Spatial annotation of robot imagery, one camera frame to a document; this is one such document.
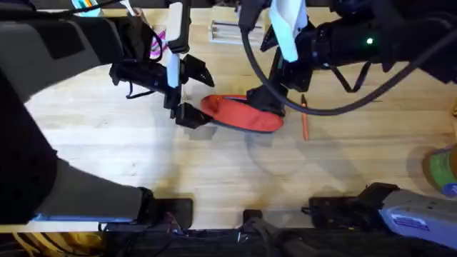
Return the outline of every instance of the red fabric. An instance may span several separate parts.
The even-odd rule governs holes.
[[[283,126],[280,116],[230,98],[246,100],[245,96],[211,95],[201,100],[201,110],[223,124],[252,131],[274,132]]]

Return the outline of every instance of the sticker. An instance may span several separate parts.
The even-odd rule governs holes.
[[[427,223],[420,218],[412,218],[408,216],[402,216],[397,214],[392,214],[392,221],[399,226],[407,226],[410,228],[417,228],[423,231],[430,231],[427,226]]]
[[[457,183],[449,183],[443,187],[443,195],[447,197],[457,196]]]

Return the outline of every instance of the orange pencil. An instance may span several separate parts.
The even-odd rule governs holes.
[[[306,98],[305,95],[301,95],[301,105],[306,107]],[[303,139],[309,140],[309,132],[308,132],[308,116],[306,114],[301,114],[301,123],[303,124]]]

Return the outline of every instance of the wire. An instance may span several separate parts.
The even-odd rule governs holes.
[[[157,250],[151,257],[157,257],[161,253],[163,253],[166,249],[168,249],[175,241],[171,239],[170,241],[166,242],[164,246],[160,247],[159,250]]]
[[[223,238],[228,238],[231,236],[236,236],[238,233],[240,233],[241,229],[237,228],[233,233],[227,233],[226,235],[222,236],[211,236],[211,237],[198,237],[198,236],[182,236],[179,234],[174,234],[175,237],[177,238],[182,238],[182,239],[188,239],[188,240],[202,240],[202,241],[215,241]]]
[[[268,232],[265,228],[257,227],[256,224],[253,224],[252,227],[260,234],[263,241],[263,246],[265,246],[265,257],[271,257],[271,243],[268,236]]]
[[[440,39],[436,44],[434,44],[429,49],[425,50],[422,54],[420,54],[415,60],[410,62],[404,69],[390,78],[386,83],[379,86],[375,91],[371,92],[369,95],[359,99],[352,104],[348,104],[346,106],[342,106],[336,109],[312,109],[308,107],[302,107],[301,105],[291,101],[286,96],[281,95],[273,86],[273,84],[266,78],[265,74],[263,74],[260,66],[257,63],[256,57],[254,56],[251,48],[251,44],[249,43],[248,38],[248,31],[241,30],[241,38],[243,40],[244,50],[246,51],[246,55],[248,56],[249,62],[256,73],[256,75],[260,78],[262,84],[276,97],[281,103],[291,107],[296,111],[303,112],[305,114],[310,115],[317,115],[317,116],[335,116],[339,114],[344,114],[349,111],[356,110],[365,106],[366,104],[371,103],[373,100],[377,99],[379,96],[385,94],[388,90],[392,89],[396,84],[406,78],[409,74],[411,74],[415,69],[419,66],[422,66],[427,60],[429,60],[434,54],[436,54],[441,49],[448,46],[450,43],[453,43],[457,39],[457,29],[452,30],[447,35],[445,35],[442,39]]]
[[[6,246],[18,246],[19,243],[17,241],[14,242],[9,242],[9,243],[3,243],[0,245],[0,248],[6,247]]]
[[[16,250],[10,250],[10,251],[0,251],[0,256],[8,253],[18,253],[18,252],[23,252],[25,251],[24,249],[16,249]]]

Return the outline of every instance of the wooden table surface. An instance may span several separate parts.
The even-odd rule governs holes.
[[[160,24],[164,11],[147,11]],[[244,94],[258,86],[241,46],[210,44],[211,10],[193,10],[191,54],[204,60],[216,88],[190,81],[190,102],[210,93]],[[310,10],[317,24],[334,19]],[[257,54],[265,72],[273,51]],[[372,68],[357,94],[347,94],[328,71],[314,74],[306,94],[315,108],[342,106],[373,91],[394,72]],[[353,83],[360,65],[341,68]],[[27,107],[47,139],[77,168],[117,183],[145,186],[157,198],[190,196],[193,228],[235,228],[245,208],[260,208],[270,220],[295,226],[311,196],[356,195],[373,182],[438,196],[421,169],[425,152],[456,140],[451,109],[457,86],[422,71],[368,106],[335,117],[309,117],[304,141],[301,115],[287,110],[284,127],[255,135],[208,125],[192,131],[174,124],[163,96],[126,100],[128,85],[113,86],[109,66],[92,69],[35,95]],[[289,95],[299,101],[300,94]],[[37,223],[0,231],[85,231],[94,223]]]

